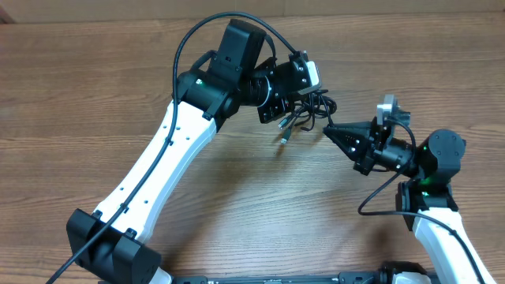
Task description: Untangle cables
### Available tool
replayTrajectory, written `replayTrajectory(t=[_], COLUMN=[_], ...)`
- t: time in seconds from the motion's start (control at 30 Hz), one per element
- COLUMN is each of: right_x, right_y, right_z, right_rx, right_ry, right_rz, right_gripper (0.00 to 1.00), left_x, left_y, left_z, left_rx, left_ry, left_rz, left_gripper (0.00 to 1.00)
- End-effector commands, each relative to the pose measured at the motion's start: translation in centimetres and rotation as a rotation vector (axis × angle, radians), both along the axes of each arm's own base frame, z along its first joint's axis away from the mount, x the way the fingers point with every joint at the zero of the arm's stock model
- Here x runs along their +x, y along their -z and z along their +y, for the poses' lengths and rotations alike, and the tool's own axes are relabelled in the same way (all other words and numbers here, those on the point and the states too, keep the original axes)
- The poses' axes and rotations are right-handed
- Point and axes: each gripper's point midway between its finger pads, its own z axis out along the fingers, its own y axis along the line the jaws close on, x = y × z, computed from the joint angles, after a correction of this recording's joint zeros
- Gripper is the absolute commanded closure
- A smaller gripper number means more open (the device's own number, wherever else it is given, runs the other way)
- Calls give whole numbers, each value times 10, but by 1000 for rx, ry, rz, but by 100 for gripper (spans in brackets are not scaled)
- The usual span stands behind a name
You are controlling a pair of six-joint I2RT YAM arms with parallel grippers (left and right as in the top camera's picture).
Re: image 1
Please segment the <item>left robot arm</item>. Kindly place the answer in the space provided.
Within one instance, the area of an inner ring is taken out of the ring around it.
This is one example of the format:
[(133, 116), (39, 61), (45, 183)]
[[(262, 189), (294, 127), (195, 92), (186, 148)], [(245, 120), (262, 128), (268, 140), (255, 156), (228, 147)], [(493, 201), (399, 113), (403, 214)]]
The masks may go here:
[(247, 13), (226, 17), (219, 48), (173, 73), (172, 101), (130, 172), (92, 213), (75, 210), (66, 224), (69, 262), (106, 283), (173, 282), (148, 241), (190, 163), (240, 107), (255, 107), (268, 123), (321, 85), (316, 64), (303, 50), (291, 50), (282, 64), (276, 57), (259, 61), (263, 45), (280, 37), (273, 27)]

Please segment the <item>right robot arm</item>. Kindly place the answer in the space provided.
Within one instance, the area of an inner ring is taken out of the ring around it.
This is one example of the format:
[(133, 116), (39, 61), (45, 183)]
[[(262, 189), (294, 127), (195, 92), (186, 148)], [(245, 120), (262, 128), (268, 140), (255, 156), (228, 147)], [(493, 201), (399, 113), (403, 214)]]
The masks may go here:
[(406, 176), (398, 184), (395, 209), (423, 245), (442, 283), (493, 283), (471, 244), (453, 197), (452, 178), (461, 170), (466, 141), (449, 129), (438, 129), (418, 143), (410, 117), (334, 124), (323, 133), (353, 161), (363, 175), (376, 166)]

